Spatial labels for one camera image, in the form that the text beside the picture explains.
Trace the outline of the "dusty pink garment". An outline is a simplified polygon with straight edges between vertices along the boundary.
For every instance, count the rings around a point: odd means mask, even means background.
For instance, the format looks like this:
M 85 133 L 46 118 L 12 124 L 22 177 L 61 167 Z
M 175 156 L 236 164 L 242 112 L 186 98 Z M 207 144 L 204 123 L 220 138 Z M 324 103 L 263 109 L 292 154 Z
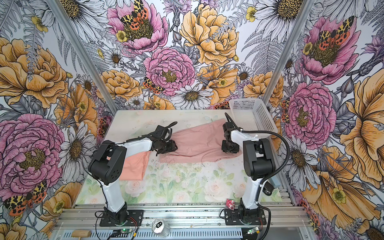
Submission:
M 233 159 L 242 154 L 225 153 L 222 151 L 222 141 L 225 140 L 223 124 L 225 119 L 184 129 L 172 134 L 178 149 L 160 155 L 160 162 L 167 164 L 189 164 L 203 162 L 217 162 Z

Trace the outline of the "peach graphic t-shirt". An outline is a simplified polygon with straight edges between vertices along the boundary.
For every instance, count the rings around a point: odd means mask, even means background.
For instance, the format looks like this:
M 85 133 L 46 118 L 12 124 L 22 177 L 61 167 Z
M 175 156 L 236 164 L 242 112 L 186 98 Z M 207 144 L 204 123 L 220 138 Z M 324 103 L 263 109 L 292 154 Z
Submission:
M 119 176 L 120 181 L 142 181 L 149 163 L 150 151 L 126 157 Z

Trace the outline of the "white plastic laundry basket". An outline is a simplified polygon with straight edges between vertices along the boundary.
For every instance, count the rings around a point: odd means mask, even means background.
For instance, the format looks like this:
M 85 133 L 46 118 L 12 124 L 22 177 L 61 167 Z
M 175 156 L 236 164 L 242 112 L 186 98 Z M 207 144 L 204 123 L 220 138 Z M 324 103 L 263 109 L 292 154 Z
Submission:
M 245 131 L 278 133 L 278 128 L 261 99 L 233 99 L 229 104 L 233 120 L 238 127 Z

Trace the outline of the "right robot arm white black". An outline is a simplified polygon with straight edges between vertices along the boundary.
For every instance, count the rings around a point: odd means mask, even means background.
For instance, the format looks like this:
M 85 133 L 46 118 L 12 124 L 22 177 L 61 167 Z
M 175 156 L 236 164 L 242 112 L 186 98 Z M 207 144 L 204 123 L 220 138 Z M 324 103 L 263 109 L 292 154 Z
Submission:
M 265 225 L 267 220 L 265 208 L 260 204 L 260 195 L 267 184 L 263 178 L 276 169 L 271 143 L 268 139 L 240 132 L 235 129 L 234 123 L 224 123 L 223 130 L 225 139 L 222 151 L 227 154 L 242 152 L 244 170 L 249 177 L 239 206 L 224 211 L 226 225 Z

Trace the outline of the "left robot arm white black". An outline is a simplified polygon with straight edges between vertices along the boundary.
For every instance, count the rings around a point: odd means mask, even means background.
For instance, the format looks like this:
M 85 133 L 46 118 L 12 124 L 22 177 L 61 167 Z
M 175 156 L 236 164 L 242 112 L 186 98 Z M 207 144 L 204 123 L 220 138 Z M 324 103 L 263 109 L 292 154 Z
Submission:
M 105 140 L 94 152 L 88 171 L 93 179 L 101 184 L 106 200 L 100 226 L 123 226 L 129 221 L 139 224 L 138 218 L 129 215 L 120 189 L 120 176 L 125 159 L 151 151 L 155 151 L 157 155 L 176 151 L 176 142 L 171 140 L 172 127 L 176 124 L 177 122 L 172 122 L 166 127 L 158 125 L 156 130 L 149 134 L 120 143 Z

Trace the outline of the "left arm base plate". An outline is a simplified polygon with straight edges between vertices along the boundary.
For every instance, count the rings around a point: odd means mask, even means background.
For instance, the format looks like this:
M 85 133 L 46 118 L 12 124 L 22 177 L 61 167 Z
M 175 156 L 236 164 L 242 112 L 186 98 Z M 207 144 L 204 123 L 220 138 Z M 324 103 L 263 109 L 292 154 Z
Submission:
M 140 227 L 143 220 L 143 210 L 127 210 L 113 213 L 106 210 L 100 220 L 100 227 Z

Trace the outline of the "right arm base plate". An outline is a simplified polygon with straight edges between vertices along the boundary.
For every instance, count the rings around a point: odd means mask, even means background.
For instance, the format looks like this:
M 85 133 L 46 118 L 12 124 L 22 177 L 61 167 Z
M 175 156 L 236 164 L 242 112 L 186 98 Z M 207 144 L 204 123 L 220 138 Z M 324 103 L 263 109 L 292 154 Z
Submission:
M 265 226 L 267 224 L 266 215 L 261 208 L 254 210 L 224 209 L 224 213 L 221 214 L 221 217 L 225 220 L 227 226 Z

